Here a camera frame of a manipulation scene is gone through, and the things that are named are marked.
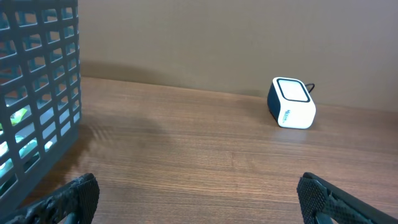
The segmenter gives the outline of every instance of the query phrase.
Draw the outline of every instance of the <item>brown wall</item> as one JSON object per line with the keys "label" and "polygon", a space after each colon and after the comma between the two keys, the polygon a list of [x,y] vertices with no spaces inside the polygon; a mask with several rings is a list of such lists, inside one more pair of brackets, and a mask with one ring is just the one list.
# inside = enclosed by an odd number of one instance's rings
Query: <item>brown wall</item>
{"label": "brown wall", "polygon": [[81,74],[398,111],[397,0],[80,0]]}

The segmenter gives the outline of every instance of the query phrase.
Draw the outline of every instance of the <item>black cable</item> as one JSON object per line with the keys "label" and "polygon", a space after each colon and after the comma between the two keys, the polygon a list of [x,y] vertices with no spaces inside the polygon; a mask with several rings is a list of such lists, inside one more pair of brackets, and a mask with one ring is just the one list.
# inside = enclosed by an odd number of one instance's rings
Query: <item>black cable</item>
{"label": "black cable", "polygon": [[315,84],[314,83],[305,84],[305,87],[308,87],[308,86],[312,86],[311,89],[308,91],[309,93],[311,93],[312,90],[315,88]]}

